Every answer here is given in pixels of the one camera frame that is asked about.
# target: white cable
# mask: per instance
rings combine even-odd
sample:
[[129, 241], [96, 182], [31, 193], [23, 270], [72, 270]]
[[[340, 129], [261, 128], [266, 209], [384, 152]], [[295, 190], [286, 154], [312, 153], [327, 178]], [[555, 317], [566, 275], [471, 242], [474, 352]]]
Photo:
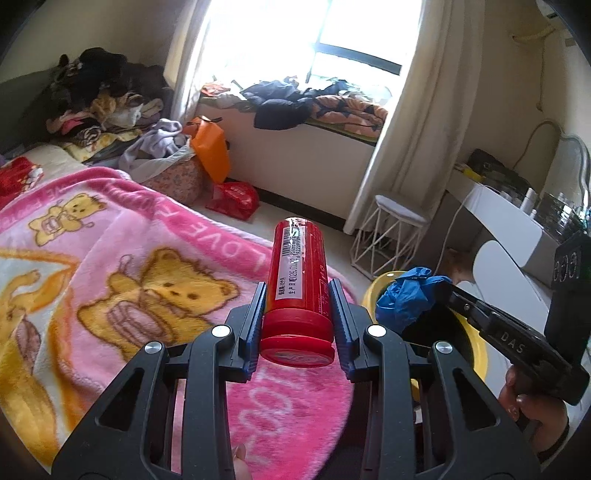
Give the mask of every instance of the white cable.
[[[488, 185], [483, 185], [483, 184], [480, 184], [480, 185], [482, 187], [486, 187], [486, 188], [491, 189], [491, 190], [494, 191], [494, 189], [491, 188], [491, 187], [489, 187]], [[460, 210], [466, 204], [466, 202], [468, 201], [468, 199], [470, 197], [472, 197], [472, 195], [474, 195], [474, 192], [477, 191], [477, 190], [478, 190], [478, 192], [482, 193], [482, 190], [481, 189], [472, 189], [470, 191], [470, 193], [468, 193], [468, 195], [466, 195], [466, 197], [462, 200], [460, 206], [456, 210], [456, 213], [453, 215], [452, 222], [449, 224], [449, 228], [447, 229], [447, 233], [445, 235], [445, 238], [443, 239], [443, 246], [441, 248], [441, 254], [439, 255], [439, 260], [437, 261], [437, 267], [435, 268], [435, 272], [433, 273], [433, 275], [437, 275], [437, 272], [439, 270], [439, 267], [441, 266], [441, 261], [443, 260], [443, 254], [445, 253], [445, 248], [447, 246], [447, 239], [449, 237], [450, 232], [452, 231], [453, 224], [455, 223], [456, 218], [457, 218], [458, 214], [460, 213]]]
[[552, 25], [548, 25], [545, 29], [533, 35], [511, 35], [511, 38], [516, 43], [529, 43], [537, 40], [543, 40], [555, 31], [556, 29]]

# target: white chair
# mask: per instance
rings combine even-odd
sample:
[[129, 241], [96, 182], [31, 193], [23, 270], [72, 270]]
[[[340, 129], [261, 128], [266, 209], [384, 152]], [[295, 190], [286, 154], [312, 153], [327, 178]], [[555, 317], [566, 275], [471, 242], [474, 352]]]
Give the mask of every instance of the white chair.
[[[353, 242], [351, 265], [371, 280], [386, 267], [389, 270], [406, 269], [429, 223], [429, 216], [407, 200], [376, 195]], [[369, 264], [369, 270], [360, 262]]]

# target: white curtain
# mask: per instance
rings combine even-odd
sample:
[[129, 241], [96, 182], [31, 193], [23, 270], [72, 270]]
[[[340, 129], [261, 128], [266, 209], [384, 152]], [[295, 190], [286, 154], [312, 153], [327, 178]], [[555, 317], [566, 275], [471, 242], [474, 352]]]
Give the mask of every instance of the white curtain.
[[209, 77], [204, 68], [204, 47], [212, 4], [216, 0], [187, 0], [178, 20], [164, 67], [164, 78], [174, 89], [172, 120], [185, 123], [194, 117], [201, 86]]
[[353, 233], [378, 192], [430, 215], [456, 162], [476, 97], [485, 0], [424, 0], [415, 55], [343, 230]]

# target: red bottle cap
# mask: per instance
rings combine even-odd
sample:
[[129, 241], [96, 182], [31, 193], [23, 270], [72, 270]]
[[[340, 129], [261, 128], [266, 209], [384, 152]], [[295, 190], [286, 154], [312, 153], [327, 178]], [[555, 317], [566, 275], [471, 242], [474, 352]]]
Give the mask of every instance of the red bottle cap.
[[263, 358], [287, 367], [326, 367], [335, 360], [335, 350], [330, 342], [302, 335], [264, 338], [260, 348]]
[[265, 313], [262, 337], [301, 335], [326, 340], [332, 343], [332, 322], [320, 313], [306, 309], [286, 308]]

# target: window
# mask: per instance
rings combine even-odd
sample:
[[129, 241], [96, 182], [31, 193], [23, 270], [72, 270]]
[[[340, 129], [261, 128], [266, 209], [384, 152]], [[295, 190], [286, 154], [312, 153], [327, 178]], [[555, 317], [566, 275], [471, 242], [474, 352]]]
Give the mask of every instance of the window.
[[421, 0], [220, 0], [207, 38], [214, 77], [345, 79], [385, 101], [416, 45]]

